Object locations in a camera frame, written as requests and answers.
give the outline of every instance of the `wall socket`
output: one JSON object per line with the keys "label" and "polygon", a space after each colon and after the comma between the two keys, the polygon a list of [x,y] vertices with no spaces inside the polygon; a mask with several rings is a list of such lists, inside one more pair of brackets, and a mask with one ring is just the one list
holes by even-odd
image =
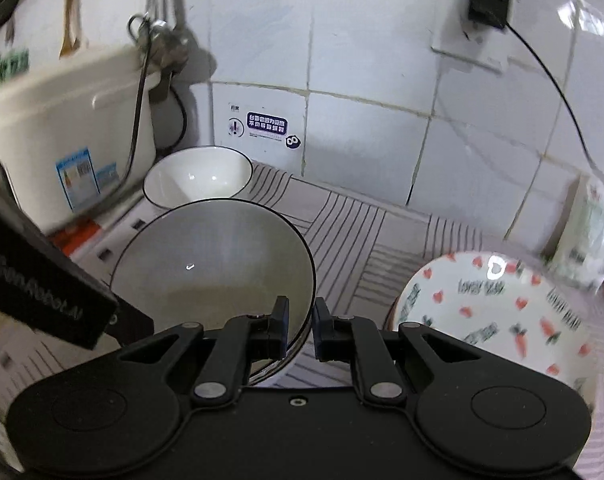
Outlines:
{"label": "wall socket", "polygon": [[511,35],[506,30],[470,22],[468,3],[469,0],[437,0],[432,49],[505,72],[509,67]]}

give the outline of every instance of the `metal bolt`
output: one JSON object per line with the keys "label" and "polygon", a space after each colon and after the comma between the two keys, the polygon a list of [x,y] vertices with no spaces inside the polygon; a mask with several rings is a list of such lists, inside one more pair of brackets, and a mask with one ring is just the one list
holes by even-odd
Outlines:
{"label": "metal bolt", "polygon": [[226,393],[226,386],[221,383],[202,383],[195,387],[194,393],[202,399],[217,399]]}
{"label": "metal bolt", "polygon": [[402,386],[395,383],[376,383],[371,386],[371,394],[380,399],[395,399],[402,393]]}
{"label": "metal bolt", "polygon": [[300,407],[306,405],[306,399],[304,397],[293,397],[288,403],[291,406]]}

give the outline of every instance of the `container lid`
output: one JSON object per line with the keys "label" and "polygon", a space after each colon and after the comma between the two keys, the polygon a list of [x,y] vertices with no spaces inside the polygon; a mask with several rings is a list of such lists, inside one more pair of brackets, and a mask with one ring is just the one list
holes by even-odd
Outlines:
{"label": "container lid", "polygon": [[131,45],[81,50],[0,85],[0,120],[18,111],[37,110],[66,94],[99,86],[101,82],[129,80],[138,76],[140,69],[140,54]]}

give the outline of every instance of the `patterned plate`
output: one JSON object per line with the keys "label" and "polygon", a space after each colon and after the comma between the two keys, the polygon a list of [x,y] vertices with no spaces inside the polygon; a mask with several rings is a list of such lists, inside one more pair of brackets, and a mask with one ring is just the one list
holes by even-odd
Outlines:
{"label": "patterned plate", "polygon": [[550,375],[592,409],[596,361],[580,318],[552,283],[508,256],[447,254],[412,277],[392,329],[418,321]]}

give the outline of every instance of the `striped tablecloth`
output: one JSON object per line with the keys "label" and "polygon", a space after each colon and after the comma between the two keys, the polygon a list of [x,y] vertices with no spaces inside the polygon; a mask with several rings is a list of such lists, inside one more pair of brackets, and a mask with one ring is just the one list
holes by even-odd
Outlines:
{"label": "striped tablecloth", "polygon": [[[429,260],[446,253],[499,251],[540,269],[539,261],[519,246],[473,226],[315,184],[269,166],[257,165],[249,186],[250,200],[281,213],[304,236],[316,264],[317,295],[325,298],[334,315],[368,317],[381,326],[410,277]],[[142,200],[82,256],[79,265],[108,282],[127,243],[161,213]],[[590,326],[600,364],[594,425],[576,471],[586,480],[604,480],[604,301],[587,300],[578,292],[562,289]],[[0,330],[0,398],[8,406],[34,381],[115,348],[114,341],[105,337],[96,351],[87,352],[11,322]],[[308,341],[285,374],[268,386],[350,383],[349,367],[316,361]]]}

